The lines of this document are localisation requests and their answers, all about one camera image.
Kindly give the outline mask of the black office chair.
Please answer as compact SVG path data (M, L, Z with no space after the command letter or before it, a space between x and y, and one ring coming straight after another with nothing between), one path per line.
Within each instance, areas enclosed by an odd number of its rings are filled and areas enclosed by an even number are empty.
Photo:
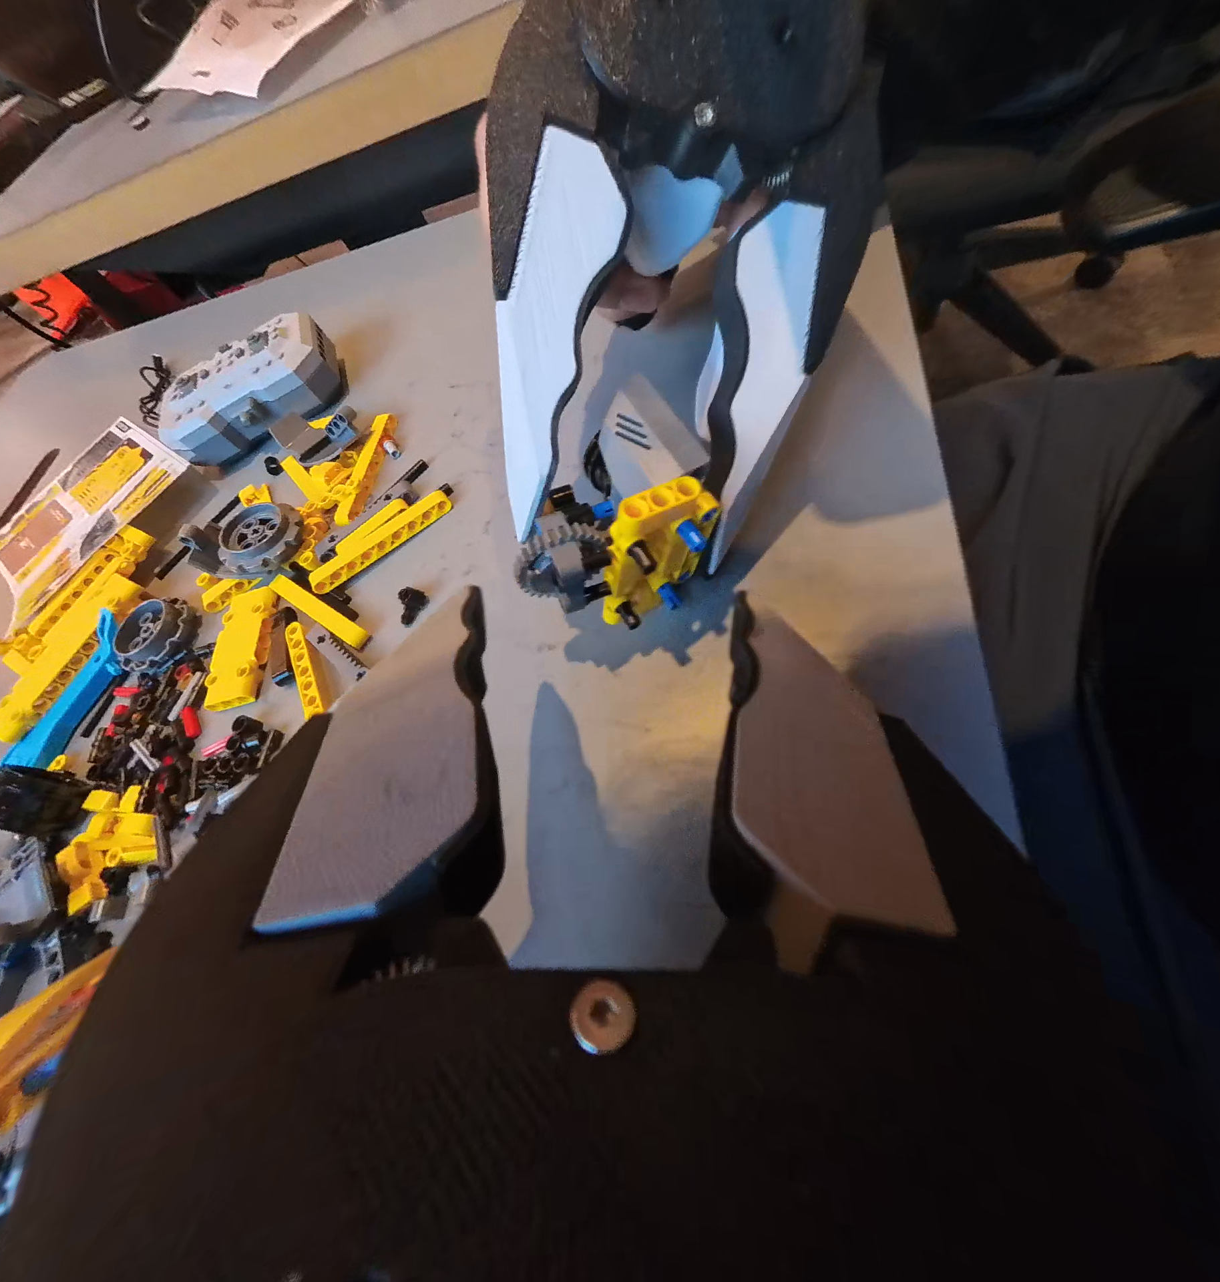
M873 3L890 221L920 332L946 302L1014 357L1066 354L993 276L1043 256L1100 138L1220 70L1220 2Z

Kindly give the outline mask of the person's dark clothing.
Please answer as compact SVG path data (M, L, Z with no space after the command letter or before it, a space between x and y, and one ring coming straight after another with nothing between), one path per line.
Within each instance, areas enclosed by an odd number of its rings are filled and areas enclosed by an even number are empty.
M1140 1022L1220 1279L1220 357L934 419L1028 856Z

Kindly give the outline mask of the blue panel brick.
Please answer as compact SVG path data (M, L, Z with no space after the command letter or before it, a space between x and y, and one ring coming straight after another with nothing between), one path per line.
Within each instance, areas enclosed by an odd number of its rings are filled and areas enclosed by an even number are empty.
M103 608L92 657L39 723L3 756L0 767L46 769L64 751L79 724L122 680L123 668L113 646L117 628L113 611Z

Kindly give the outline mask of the white instruction sheet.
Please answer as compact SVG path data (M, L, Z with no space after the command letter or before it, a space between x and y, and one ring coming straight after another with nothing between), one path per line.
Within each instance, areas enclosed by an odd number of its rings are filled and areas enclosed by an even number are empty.
M255 99L296 46L353 2L210 2L165 66L140 90Z

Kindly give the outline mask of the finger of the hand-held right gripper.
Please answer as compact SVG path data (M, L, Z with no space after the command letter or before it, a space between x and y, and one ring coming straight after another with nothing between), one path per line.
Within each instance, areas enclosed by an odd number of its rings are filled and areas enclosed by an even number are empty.
M717 255L715 331L695 394L710 442L705 487L721 507L704 555L714 575L751 511L810 374L821 205L782 201L745 222Z
M555 475L558 429L582 375L582 334L622 258L631 206L589 138L548 126L505 299L495 304L506 492L521 543Z

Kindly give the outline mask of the grey curved panel brick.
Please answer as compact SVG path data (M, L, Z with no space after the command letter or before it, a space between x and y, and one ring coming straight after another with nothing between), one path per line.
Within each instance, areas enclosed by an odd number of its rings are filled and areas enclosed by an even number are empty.
M358 441L356 411L343 405L339 411L313 421L288 414L272 425L270 435L283 457L310 468L338 460Z

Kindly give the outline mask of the yellow rounded panel brick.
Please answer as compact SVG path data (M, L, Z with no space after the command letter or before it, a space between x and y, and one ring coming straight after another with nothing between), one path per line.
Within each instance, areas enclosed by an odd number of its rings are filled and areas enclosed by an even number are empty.
M228 607L205 681L206 711L232 711L259 698L270 650L276 591L250 588Z

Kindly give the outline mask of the yellow grey gear brick assembly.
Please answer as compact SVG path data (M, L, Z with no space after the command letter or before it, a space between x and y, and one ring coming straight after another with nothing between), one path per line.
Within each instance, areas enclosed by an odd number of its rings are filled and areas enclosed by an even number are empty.
M585 487L555 488L522 541L515 584L567 614L597 605L629 630L658 607L677 611L722 514L710 461L707 438L634 377L585 448Z

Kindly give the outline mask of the large yellow beam assembly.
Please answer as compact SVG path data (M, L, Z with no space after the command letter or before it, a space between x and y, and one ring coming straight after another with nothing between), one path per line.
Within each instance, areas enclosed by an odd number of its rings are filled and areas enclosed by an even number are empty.
M0 741L13 744L53 710L93 657L103 611L120 621L143 600L130 574L155 547L133 525L112 537L29 624L0 637L0 661L16 681L0 700Z

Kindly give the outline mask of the grey battery hub brick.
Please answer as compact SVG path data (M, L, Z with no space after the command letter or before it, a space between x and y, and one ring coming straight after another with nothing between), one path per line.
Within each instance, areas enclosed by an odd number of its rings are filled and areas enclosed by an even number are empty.
M345 362L308 312L283 312L175 377L157 438L198 467L242 461L289 414L308 418L339 404Z

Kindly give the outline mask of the grey desk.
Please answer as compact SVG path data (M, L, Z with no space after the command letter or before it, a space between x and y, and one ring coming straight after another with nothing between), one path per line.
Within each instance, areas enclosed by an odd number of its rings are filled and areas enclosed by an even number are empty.
M401 450L455 491L455 511L353 597L369 651L383 657L415 633L395 613L399 587L426 591L429 614L462 585L484 593L505 829L505 873L484 916L508 956L662 969L707 952L720 925L705 856L740 590L903 719L1024 846L888 225L870 239L718 575L634 633L595 611L564 615L514 584L491 269L475 215L44 357L0 401L0 514L49 452L59 472L137 408L150 355L185 365L285 311L322 325L361 414L393 411Z
M268 99L163 92L73 126L0 196L0 295L478 105L519 3L379 5L282 66Z

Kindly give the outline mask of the grey gear rack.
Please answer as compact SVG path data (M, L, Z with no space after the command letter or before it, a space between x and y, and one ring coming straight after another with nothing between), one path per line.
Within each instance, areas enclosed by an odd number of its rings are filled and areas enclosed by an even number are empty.
M321 650L322 654L328 658L329 664L333 666L333 668L342 676L343 681L362 681L371 671L371 667L362 658L361 653L352 650L333 633L318 624L313 624L310 630L310 641L313 647Z

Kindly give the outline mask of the orange box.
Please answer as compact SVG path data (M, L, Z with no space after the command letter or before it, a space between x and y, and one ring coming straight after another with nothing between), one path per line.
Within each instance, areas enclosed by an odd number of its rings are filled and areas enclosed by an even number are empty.
M54 274L17 289L10 315L57 349L67 349L100 319L89 296L66 275Z

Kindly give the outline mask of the person's right hand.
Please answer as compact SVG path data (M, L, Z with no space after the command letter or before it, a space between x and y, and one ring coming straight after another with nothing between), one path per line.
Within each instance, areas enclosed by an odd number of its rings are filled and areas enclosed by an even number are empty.
M621 262L605 281L594 311L617 326L644 329L669 296L675 275L672 268L658 276L645 276Z

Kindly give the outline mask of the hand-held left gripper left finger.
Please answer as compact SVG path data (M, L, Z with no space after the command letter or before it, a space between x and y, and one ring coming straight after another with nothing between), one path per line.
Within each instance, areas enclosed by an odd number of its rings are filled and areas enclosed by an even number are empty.
M329 716L262 903L259 935L419 906L472 917L505 872L484 711L484 595L445 603Z

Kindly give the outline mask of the pile of small dark pieces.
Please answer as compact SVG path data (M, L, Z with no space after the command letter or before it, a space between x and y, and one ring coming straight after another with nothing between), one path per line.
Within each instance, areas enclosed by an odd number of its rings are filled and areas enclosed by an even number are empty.
M229 810L282 746L280 730L249 716L206 743L210 654L202 647L159 676L125 671L42 769L93 786L70 829L52 837L0 830L0 1019L123 945L203 824ZM50 1083L0 1135L0 1231Z

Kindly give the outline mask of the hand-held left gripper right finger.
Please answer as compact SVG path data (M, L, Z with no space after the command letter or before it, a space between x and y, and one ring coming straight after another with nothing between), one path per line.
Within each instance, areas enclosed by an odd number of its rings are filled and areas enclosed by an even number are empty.
M730 920L787 889L824 920L956 935L880 714L777 611L735 597L710 889Z

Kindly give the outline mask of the grey toothed wheel hub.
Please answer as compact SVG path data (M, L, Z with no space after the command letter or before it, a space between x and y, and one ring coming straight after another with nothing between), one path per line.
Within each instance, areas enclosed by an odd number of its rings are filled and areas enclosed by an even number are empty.
M149 600L120 623L112 651L130 674L159 676L176 667L193 650L202 615L180 600Z
M303 550L305 527L299 511L268 501L242 507L225 521L187 524L179 541L202 573L259 580L279 573Z

